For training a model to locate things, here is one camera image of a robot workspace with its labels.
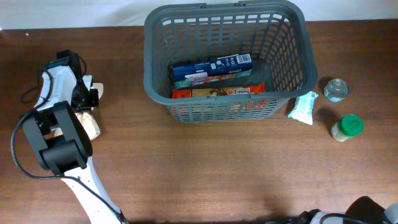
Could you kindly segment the beige grain bag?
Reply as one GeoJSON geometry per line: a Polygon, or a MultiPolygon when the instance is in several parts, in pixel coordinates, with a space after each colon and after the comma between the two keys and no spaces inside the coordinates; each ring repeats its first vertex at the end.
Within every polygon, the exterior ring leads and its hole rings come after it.
{"type": "MultiPolygon", "coordinates": [[[[101,98],[104,91],[103,84],[94,83],[93,88],[95,90],[98,90],[98,96],[99,98],[101,98]]],[[[101,134],[98,123],[95,121],[93,115],[90,112],[75,113],[75,115],[91,141],[101,134]]]]}

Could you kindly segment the blue cardboard box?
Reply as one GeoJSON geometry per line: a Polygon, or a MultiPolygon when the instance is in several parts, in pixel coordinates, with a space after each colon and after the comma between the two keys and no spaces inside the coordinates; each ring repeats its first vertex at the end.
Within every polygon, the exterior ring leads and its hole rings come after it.
{"type": "Polygon", "coordinates": [[[249,54],[235,54],[206,62],[174,65],[172,76],[175,89],[190,88],[230,78],[241,78],[251,74],[253,61],[249,54]]]}

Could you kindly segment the orange spaghetti packet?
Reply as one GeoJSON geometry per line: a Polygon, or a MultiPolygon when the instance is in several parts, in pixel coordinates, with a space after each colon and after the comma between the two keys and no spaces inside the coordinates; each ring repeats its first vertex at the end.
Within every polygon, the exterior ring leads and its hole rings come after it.
{"type": "MultiPolygon", "coordinates": [[[[257,85],[250,86],[234,86],[234,87],[223,87],[223,88],[201,88],[201,89],[187,89],[187,90],[172,90],[172,98],[192,98],[192,97],[207,97],[216,98],[218,96],[236,96],[236,95],[257,95],[258,93],[264,93],[266,91],[265,83],[259,83],[257,85]]],[[[199,121],[201,118],[201,111],[203,111],[203,119],[205,121],[221,120],[223,118],[233,119],[239,110],[250,111],[253,102],[239,103],[232,102],[228,103],[206,103],[205,106],[195,104],[192,106],[193,120],[199,121]]]]}

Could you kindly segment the grey plastic shopping basket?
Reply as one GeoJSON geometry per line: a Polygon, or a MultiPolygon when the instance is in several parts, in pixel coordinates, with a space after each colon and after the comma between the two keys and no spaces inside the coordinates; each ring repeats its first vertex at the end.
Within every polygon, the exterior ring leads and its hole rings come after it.
{"type": "Polygon", "coordinates": [[[144,23],[144,89],[183,123],[261,119],[317,84],[302,11],[289,1],[172,4],[144,23]],[[249,54],[252,73],[209,88],[264,84],[258,94],[172,98],[173,65],[249,54]]]}

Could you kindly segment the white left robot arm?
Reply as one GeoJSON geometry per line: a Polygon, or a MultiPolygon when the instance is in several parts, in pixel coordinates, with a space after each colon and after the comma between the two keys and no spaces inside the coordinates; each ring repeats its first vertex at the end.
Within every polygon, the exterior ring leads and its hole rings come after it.
{"type": "Polygon", "coordinates": [[[106,193],[93,164],[91,142],[99,127],[91,112],[99,105],[103,84],[86,74],[85,61],[71,50],[57,52],[44,65],[35,106],[22,116],[22,128],[37,162],[65,182],[91,223],[127,223],[106,193]]]}

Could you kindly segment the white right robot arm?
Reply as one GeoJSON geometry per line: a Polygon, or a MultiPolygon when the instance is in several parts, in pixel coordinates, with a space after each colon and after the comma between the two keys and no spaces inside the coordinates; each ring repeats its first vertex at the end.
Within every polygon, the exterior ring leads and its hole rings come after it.
{"type": "Polygon", "coordinates": [[[368,196],[355,200],[345,213],[311,210],[289,221],[291,224],[397,224],[397,203],[382,207],[368,196]]]}

